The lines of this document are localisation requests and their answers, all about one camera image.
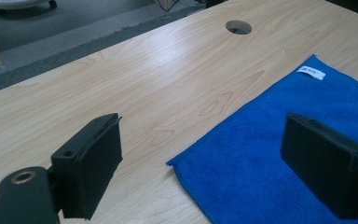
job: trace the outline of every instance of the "cloth label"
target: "cloth label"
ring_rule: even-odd
[[[308,66],[302,66],[300,69],[297,70],[297,72],[308,74],[318,80],[323,80],[326,76],[325,73]]]

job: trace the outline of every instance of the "blue microfiber cloth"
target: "blue microfiber cloth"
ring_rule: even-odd
[[[304,65],[325,78],[297,72]],[[213,223],[358,223],[337,219],[280,155],[288,112],[358,142],[358,81],[315,55],[297,69],[167,162]]]

